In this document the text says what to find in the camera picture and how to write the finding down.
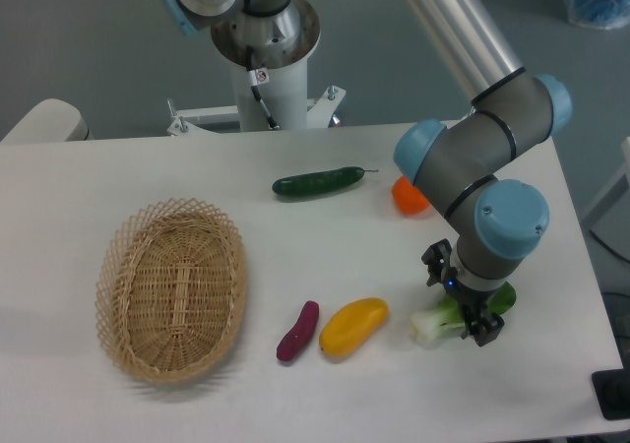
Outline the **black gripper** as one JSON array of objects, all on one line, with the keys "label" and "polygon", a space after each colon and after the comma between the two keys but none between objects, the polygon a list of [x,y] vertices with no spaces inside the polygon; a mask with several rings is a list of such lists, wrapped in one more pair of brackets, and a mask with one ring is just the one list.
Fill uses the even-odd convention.
[{"label": "black gripper", "polygon": [[446,293],[459,305],[465,321],[461,338],[471,338],[478,347],[496,340],[503,329],[504,320],[495,312],[488,312],[487,302],[495,293],[495,280],[473,274],[462,262],[457,248],[442,239],[423,253],[422,263],[427,268],[427,286],[441,284]]}]

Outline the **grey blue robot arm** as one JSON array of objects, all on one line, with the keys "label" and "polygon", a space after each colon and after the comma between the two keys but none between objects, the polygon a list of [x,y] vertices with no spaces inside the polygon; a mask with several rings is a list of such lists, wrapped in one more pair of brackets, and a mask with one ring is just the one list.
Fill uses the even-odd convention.
[{"label": "grey blue robot arm", "polygon": [[[162,0],[186,34],[210,30],[234,68],[242,131],[315,126],[306,95],[307,58],[319,42],[305,0]],[[479,346],[503,320],[489,299],[537,247],[549,221],[542,195],[496,172],[563,128],[572,101],[556,79],[529,75],[479,0],[407,0],[471,101],[452,126],[427,119],[394,150],[403,176],[458,233],[422,260],[428,283],[457,303],[465,333]]]}]

